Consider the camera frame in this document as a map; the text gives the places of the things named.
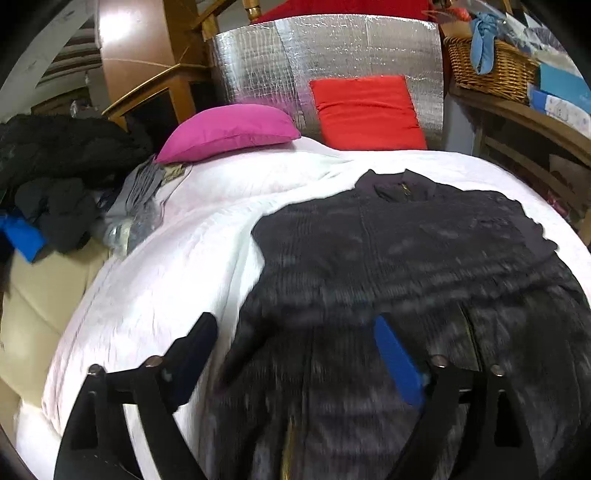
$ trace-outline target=red fabric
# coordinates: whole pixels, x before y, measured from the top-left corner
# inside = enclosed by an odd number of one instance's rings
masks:
[[[326,144],[337,150],[426,150],[403,75],[312,80]]]
[[[428,0],[287,0],[254,23],[319,14],[366,14],[427,20]]]

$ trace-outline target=beige leather sofa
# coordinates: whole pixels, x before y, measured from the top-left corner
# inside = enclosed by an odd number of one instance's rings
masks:
[[[57,343],[109,251],[91,239],[68,255],[29,264],[15,252],[5,269],[0,319],[0,424],[14,444],[21,399],[41,407]]]

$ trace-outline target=wooden shelf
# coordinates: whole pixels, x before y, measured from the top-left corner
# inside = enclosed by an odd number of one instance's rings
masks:
[[[467,90],[455,83],[449,93],[465,105],[494,113],[543,135],[591,167],[591,140],[567,124],[521,103]]]

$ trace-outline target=wicker basket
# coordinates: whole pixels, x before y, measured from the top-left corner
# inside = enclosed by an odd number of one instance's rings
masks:
[[[528,103],[527,84],[536,83],[539,64],[506,42],[495,40],[495,65],[478,75],[470,63],[471,38],[446,37],[453,76],[458,86]]]

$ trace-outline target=pile of clothes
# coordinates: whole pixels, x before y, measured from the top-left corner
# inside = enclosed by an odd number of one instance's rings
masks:
[[[591,424],[591,312],[519,202],[411,171],[288,205],[252,235],[265,264],[208,399],[208,478],[386,478],[418,413],[375,344],[381,313],[425,360],[499,365],[540,475],[561,478]],[[466,410],[434,478],[448,478]]]
[[[128,126],[67,115],[0,125],[3,257],[10,244],[29,262],[46,245],[65,254],[91,234],[113,247],[107,232],[142,211],[164,177],[145,131]]]

